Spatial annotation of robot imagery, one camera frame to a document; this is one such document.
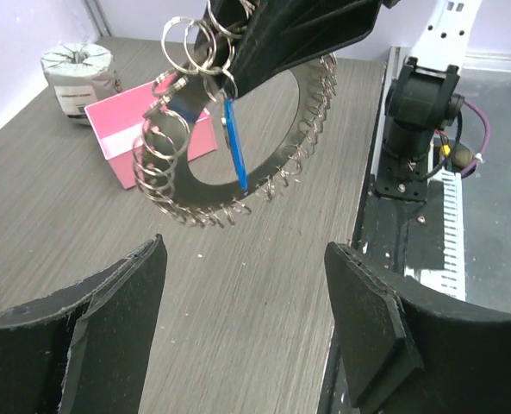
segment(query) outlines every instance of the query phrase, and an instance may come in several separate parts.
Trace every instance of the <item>white wall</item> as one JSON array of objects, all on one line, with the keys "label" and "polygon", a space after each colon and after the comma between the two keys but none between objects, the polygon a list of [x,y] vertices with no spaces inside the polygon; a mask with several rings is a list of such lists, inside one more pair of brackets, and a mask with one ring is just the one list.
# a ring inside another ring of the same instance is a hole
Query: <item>white wall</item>
[{"label": "white wall", "polygon": [[45,50],[96,39],[81,0],[0,0],[0,128],[46,87]]},{"label": "white wall", "polygon": [[[159,40],[164,24],[172,17],[201,17],[206,0],[99,2],[114,36]],[[340,51],[338,55],[380,60],[392,45],[412,46],[424,29],[435,3],[435,0],[401,0],[392,10],[383,8],[372,34],[359,44]],[[179,35],[179,32],[177,30],[172,33]],[[471,34],[470,50],[511,54],[511,0],[483,0]]]}]

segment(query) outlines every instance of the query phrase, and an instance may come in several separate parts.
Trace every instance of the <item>wooden table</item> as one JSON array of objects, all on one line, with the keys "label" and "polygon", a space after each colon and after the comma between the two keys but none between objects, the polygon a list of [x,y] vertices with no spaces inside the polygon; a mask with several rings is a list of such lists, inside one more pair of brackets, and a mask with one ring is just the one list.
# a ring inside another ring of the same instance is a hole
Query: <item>wooden table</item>
[{"label": "wooden table", "polygon": [[[158,42],[100,43],[126,88],[169,67]],[[313,414],[333,325],[324,248],[352,233],[383,72],[340,60],[338,96],[300,182],[270,204],[256,198],[253,214],[224,230],[182,227],[124,191],[91,129],[70,123],[43,91],[0,131],[0,310],[160,233],[169,264],[140,412]],[[239,101],[248,167],[284,136],[295,104],[289,73]],[[210,182],[234,177],[226,150],[193,164]]]}]

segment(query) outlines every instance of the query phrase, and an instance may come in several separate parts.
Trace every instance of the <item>blue tag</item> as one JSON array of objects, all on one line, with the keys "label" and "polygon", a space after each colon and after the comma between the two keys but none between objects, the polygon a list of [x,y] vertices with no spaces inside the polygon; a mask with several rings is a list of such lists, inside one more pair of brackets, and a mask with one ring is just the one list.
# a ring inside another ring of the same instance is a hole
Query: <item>blue tag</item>
[{"label": "blue tag", "polygon": [[224,101],[224,118],[227,123],[227,135],[230,140],[230,152],[234,161],[234,169],[240,182],[240,188],[247,190],[247,173],[246,165],[244,164],[244,156],[241,152],[240,140],[238,139],[238,127],[236,126],[236,118],[234,117],[234,108],[232,99],[225,99]]}]

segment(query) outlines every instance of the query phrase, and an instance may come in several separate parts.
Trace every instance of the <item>pink box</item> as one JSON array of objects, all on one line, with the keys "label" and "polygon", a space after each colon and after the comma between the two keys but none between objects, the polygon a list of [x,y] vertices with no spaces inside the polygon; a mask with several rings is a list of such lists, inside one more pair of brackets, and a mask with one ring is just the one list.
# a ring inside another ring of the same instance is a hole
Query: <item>pink box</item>
[{"label": "pink box", "polygon": [[[168,79],[158,90],[164,90],[171,81],[172,79]],[[152,82],[150,82],[93,103],[84,109],[104,158],[126,190],[134,187],[134,140],[140,134],[144,123],[142,115],[154,100]],[[140,151],[140,146],[141,141],[138,140],[134,150]],[[188,161],[216,149],[217,142],[211,115],[204,110],[192,131],[188,146]]]}]

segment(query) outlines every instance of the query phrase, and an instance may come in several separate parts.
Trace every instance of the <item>toilet paper roll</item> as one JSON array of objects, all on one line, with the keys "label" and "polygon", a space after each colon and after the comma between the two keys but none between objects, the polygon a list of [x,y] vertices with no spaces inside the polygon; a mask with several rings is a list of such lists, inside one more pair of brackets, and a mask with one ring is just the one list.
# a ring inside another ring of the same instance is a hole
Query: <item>toilet paper roll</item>
[{"label": "toilet paper roll", "polygon": [[46,51],[42,71],[64,114],[89,125],[84,107],[121,92],[112,53],[95,44],[62,44]]}]

